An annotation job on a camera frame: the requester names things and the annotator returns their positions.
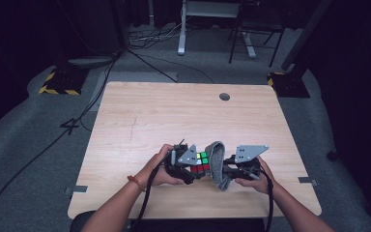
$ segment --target gray carpet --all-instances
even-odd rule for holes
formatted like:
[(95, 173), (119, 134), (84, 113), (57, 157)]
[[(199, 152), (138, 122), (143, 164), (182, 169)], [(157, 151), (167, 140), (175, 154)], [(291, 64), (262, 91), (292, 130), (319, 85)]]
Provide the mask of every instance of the gray carpet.
[[(178, 38), (134, 52), (198, 70), (143, 57), (165, 73), (176, 73), (178, 81), (183, 83), (211, 83), (209, 77), (214, 83), (267, 84), (267, 73), (281, 71), (280, 65), (299, 34), (300, 30), (287, 30), (272, 68), (268, 67), (271, 59), (268, 49), (256, 49), (257, 59), (249, 59), (245, 48), (238, 47), (233, 63), (228, 64), (231, 49), (231, 43), (226, 40), (228, 31), (216, 28), (189, 32), (185, 56), (177, 55)], [(80, 115), (96, 92), (105, 67), (89, 72), (81, 96), (38, 94), (51, 69), (48, 67), (30, 82), (29, 99), (0, 121), (0, 189), (64, 131), (59, 128), (61, 124)], [(156, 73), (128, 52), (112, 71)], [(279, 102), (309, 176), (320, 184), (315, 190), (323, 210), (321, 218), (337, 231), (371, 231), (371, 217), (364, 211), (360, 189), (340, 161), (326, 159), (326, 153), (334, 145), (318, 83), (310, 72), (303, 80), (310, 99), (279, 99)], [(96, 111), (88, 112), (82, 118), (84, 126), (90, 129), (96, 116)], [(0, 231), (69, 231), (70, 197), (64, 190), (75, 184), (91, 134), (78, 125), (71, 135), (64, 135), (21, 172), (2, 193)], [(277, 217), (272, 231), (290, 231), (290, 227), (284, 217)]]

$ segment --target cable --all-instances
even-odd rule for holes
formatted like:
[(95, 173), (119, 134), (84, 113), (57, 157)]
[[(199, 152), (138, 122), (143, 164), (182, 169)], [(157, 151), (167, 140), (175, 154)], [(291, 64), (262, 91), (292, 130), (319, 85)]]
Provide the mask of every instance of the cable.
[(151, 68), (153, 68), (154, 70), (158, 71), (159, 73), (167, 76), (169, 79), (171, 79), (172, 81), (174, 81), (175, 83), (179, 83), (177, 80), (173, 79), (171, 76), (169, 76), (168, 74), (164, 73), (163, 71), (159, 70), (158, 68), (154, 67), (153, 65), (151, 65), (150, 63), (148, 63), (147, 61), (143, 60), (143, 58), (141, 58), (139, 55), (137, 55), (136, 53), (132, 52), (130, 49), (128, 49), (128, 52), (133, 54), (135, 57), (137, 57), (138, 59), (140, 59), (141, 61), (143, 61), (146, 65), (150, 66)]
[(147, 207), (147, 202), (149, 201), (149, 196), (150, 196), (150, 191), (152, 189), (152, 183), (153, 180), (155, 179), (156, 174), (158, 173), (158, 170), (162, 163), (167, 159), (168, 156), (171, 155), (171, 151), (168, 152), (165, 157), (156, 165), (156, 167), (152, 170), (152, 173), (150, 173), (149, 179), (147, 181), (147, 186), (146, 186), (146, 194), (144, 195), (144, 200), (143, 200), (143, 205), (141, 206), (140, 213), (138, 214), (137, 220), (135, 221), (134, 225), (130, 228), (130, 231), (135, 231), (137, 228), (138, 224), (141, 221), (141, 218), (143, 218), (144, 212)]
[(190, 66), (187, 66), (187, 65), (183, 65), (183, 64), (179, 64), (179, 63), (176, 63), (176, 62), (172, 62), (172, 61), (167, 61), (167, 60), (164, 60), (164, 59), (159, 59), (159, 58), (156, 58), (156, 57), (153, 57), (153, 56), (149, 56), (149, 55), (141, 55), (141, 54), (137, 54), (138, 56), (145, 56), (145, 57), (149, 57), (151, 59), (155, 59), (155, 60), (160, 60), (160, 61), (164, 61), (164, 62), (167, 62), (167, 63), (170, 63), (170, 64), (174, 64), (174, 65), (179, 65), (179, 66), (183, 66), (183, 67), (186, 67), (186, 68), (189, 68), (189, 69), (192, 69), (192, 70), (195, 70), (195, 71), (198, 71), (200, 73), (202, 73), (204, 76), (206, 76), (212, 84), (214, 84), (214, 81), (205, 73), (205, 72), (202, 72), (198, 69), (195, 69), (193, 67), (190, 67)]
[[(177, 28), (179, 28), (180, 26), (182, 25), (182, 23), (178, 24), (177, 26), (175, 26), (173, 29), (169, 29), (169, 32), (166, 33), (164, 36), (161, 36), (161, 29), (159, 31), (159, 33), (157, 35), (154, 35), (152, 36), (153, 32), (155, 32), (155, 30), (152, 31), (152, 33), (149, 34), (149, 36), (147, 37), (140, 37), (140, 38), (135, 38), (133, 40), (131, 40), (129, 37), (128, 37), (128, 40), (129, 40), (129, 45), (128, 47), (131, 48), (131, 49), (142, 49), (142, 48), (150, 48), (152, 47), (153, 45), (157, 44), (158, 42), (166, 42), (174, 37), (178, 37), (180, 36), (180, 34), (175, 34), (173, 36), (170, 36), (170, 34), (175, 31)], [(138, 42), (138, 41), (144, 41), (143, 45), (134, 45), (134, 44), (131, 44), (131, 42)]]
[(105, 86), (105, 83), (107, 83), (107, 79), (108, 79), (108, 76), (110, 75), (110, 71), (111, 69), (113, 68), (114, 64), (116, 63), (116, 61), (119, 59), (121, 53), (119, 53), (112, 65), (110, 66), (108, 72), (107, 72), (107, 75), (104, 79), (104, 82), (103, 84), (101, 85), (101, 88), (97, 94), (97, 96), (86, 106), (86, 108), (83, 110), (83, 112), (80, 114), (80, 116), (77, 118), (77, 120), (73, 120), (71, 125), (65, 129), (57, 138), (55, 138), (48, 146), (46, 146), (40, 153), (38, 153), (36, 156), (34, 156), (29, 162), (27, 162), (22, 168), (20, 168), (14, 175), (13, 177), (0, 189), (0, 196), (1, 194), (4, 192), (4, 190), (8, 187), (8, 185), (11, 184), (11, 182), (14, 181), (14, 179), (20, 175), (20, 173), (22, 173), (32, 162), (34, 162), (35, 160), (37, 160), (39, 157), (41, 157), (49, 148), (51, 148), (60, 138), (63, 137), (63, 135), (65, 135), (89, 110), (90, 108), (93, 107), (93, 105), (95, 104), (95, 102), (98, 100), (98, 98), (100, 97), (100, 93), (103, 91), (104, 89), (104, 86)]
[(265, 231), (269, 232), (271, 230), (272, 215), (273, 215), (273, 193), (272, 193), (273, 183), (272, 183), (272, 180), (271, 180), (270, 176), (267, 174), (267, 172), (264, 170), (264, 168), (262, 166), (261, 166), (260, 172), (262, 174), (264, 174), (264, 176), (267, 178), (267, 182), (268, 182), (268, 196), (269, 196), (269, 199), (270, 199), (270, 211), (269, 211), (269, 214), (268, 214), (267, 228), (266, 228)]

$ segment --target black cable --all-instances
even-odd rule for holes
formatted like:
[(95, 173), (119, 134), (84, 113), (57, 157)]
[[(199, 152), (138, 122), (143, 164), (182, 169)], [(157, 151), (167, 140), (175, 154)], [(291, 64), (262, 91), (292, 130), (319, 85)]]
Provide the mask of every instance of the black cable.
[(11, 184), (11, 182), (14, 181), (14, 179), (20, 175), (20, 173), (22, 173), (32, 162), (34, 162), (35, 160), (37, 160), (41, 155), (43, 155), (47, 150), (49, 150), (60, 138), (63, 137), (63, 135), (65, 135), (89, 110), (91, 107), (93, 107), (93, 105), (95, 104), (95, 102), (98, 100), (98, 98), (100, 97), (100, 93), (103, 91), (103, 88), (105, 86), (105, 83), (107, 83), (107, 79), (108, 79), (108, 76), (110, 75), (110, 71), (112, 69), (112, 67), (114, 66), (114, 64), (116, 63), (116, 61), (119, 59), (120, 57), (120, 53), (115, 57), (112, 65), (110, 66), (110, 69), (108, 70), (107, 72), (107, 76), (106, 78), (104, 79), (104, 82), (103, 84), (101, 85), (101, 88), (100, 88), (100, 91), (98, 92), (97, 96), (92, 100), (92, 102), (89, 103), (88, 106), (86, 106), (86, 108), (83, 110), (83, 112), (80, 114), (80, 116), (76, 119), (76, 120), (73, 120), (71, 125), (65, 129), (55, 140), (53, 140), (48, 146), (46, 146), (40, 153), (38, 153), (36, 156), (34, 156), (29, 162), (27, 162), (22, 168), (20, 168), (14, 175), (13, 177), (0, 189), (0, 196), (1, 194), (4, 192), (4, 190), (8, 187), (8, 185)]
[(135, 221), (134, 225), (130, 228), (130, 231), (135, 231), (138, 224), (141, 221), (141, 218), (143, 218), (144, 212), (146, 211), (147, 202), (149, 201), (150, 191), (152, 190), (152, 183), (155, 179), (156, 174), (158, 173), (159, 168), (161, 167), (162, 163), (167, 159), (168, 156), (171, 155), (171, 151), (168, 152), (164, 158), (157, 164), (157, 166), (152, 170), (152, 173), (150, 173), (149, 179), (147, 181), (146, 186), (146, 194), (144, 195), (143, 205), (141, 206), (140, 213), (138, 214), (137, 220)]
[(273, 189), (273, 183), (272, 183), (272, 180), (270, 178), (270, 176), (267, 174), (267, 172), (264, 170), (264, 168), (261, 166), (262, 169), (260, 169), (260, 172), (262, 174), (264, 174), (264, 176), (267, 178), (267, 182), (268, 182), (268, 196), (269, 196), (269, 200), (270, 200), (270, 211), (269, 211), (269, 214), (268, 214), (268, 221), (267, 221), (267, 228), (266, 228), (266, 232), (269, 232), (271, 230), (271, 223), (272, 223), (272, 215), (273, 215), (273, 193), (272, 193), (272, 189)]
[(135, 57), (137, 57), (139, 60), (143, 61), (146, 65), (150, 66), (151, 68), (153, 68), (154, 70), (158, 71), (159, 73), (167, 76), (169, 79), (171, 79), (172, 81), (174, 81), (175, 83), (179, 83), (177, 80), (173, 79), (171, 76), (169, 76), (168, 74), (164, 73), (163, 71), (159, 70), (158, 68), (154, 67), (153, 65), (151, 65), (149, 62), (145, 61), (143, 58), (141, 58), (139, 55), (137, 55), (136, 53), (132, 52), (130, 49), (128, 49), (128, 52), (133, 54)]
[(167, 62), (167, 63), (170, 63), (170, 64), (174, 64), (174, 65), (178, 65), (178, 66), (183, 66), (183, 67), (186, 67), (186, 68), (189, 68), (189, 69), (192, 69), (192, 70), (195, 70), (195, 71), (198, 71), (200, 73), (202, 73), (204, 76), (206, 76), (212, 84), (214, 84), (214, 81), (205, 73), (205, 72), (202, 72), (201, 70), (198, 70), (198, 69), (195, 69), (193, 67), (190, 67), (190, 66), (187, 66), (187, 65), (183, 65), (183, 64), (179, 64), (179, 63), (176, 63), (176, 62), (172, 62), (172, 61), (167, 61), (167, 60), (164, 60), (164, 59), (159, 59), (159, 58), (156, 58), (156, 57), (153, 57), (153, 56), (149, 56), (149, 55), (141, 55), (141, 54), (137, 54), (138, 56), (145, 56), (145, 57), (149, 57), (151, 59), (155, 59), (155, 60), (160, 60), (160, 61), (164, 61), (164, 62)]

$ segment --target wrist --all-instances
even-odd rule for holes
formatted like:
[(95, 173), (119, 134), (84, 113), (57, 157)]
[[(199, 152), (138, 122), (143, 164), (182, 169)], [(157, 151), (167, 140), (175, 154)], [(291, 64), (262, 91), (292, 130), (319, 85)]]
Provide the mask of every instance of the wrist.
[(147, 187), (147, 183), (149, 181), (149, 176), (150, 176), (150, 173), (144, 173), (144, 172), (139, 172), (137, 173), (134, 178), (137, 179), (137, 181), (140, 183), (141, 186), (143, 186), (144, 188)]

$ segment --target person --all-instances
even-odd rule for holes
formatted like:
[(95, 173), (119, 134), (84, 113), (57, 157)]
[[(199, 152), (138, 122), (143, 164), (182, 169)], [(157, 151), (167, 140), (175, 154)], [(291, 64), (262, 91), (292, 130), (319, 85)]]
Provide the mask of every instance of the person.
[[(143, 187), (147, 186), (152, 170), (172, 149), (173, 146), (164, 144), (159, 152), (134, 176), (132, 180), (136, 180), (138, 183), (128, 181), (89, 217), (82, 231), (123, 231), (130, 210), (137, 197), (144, 190)], [(273, 182), (273, 200), (287, 218), (294, 231), (333, 231), (328, 224), (300, 204), (294, 196), (276, 182), (265, 161), (261, 158), (259, 158), (259, 161)], [(268, 182), (264, 174), (261, 174), (259, 181), (249, 181), (239, 178), (235, 179), (235, 181), (243, 187), (254, 188), (257, 191), (268, 194)], [(153, 180), (152, 186), (162, 184), (182, 185), (183, 183), (183, 180), (168, 175), (164, 167), (161, 166)]]

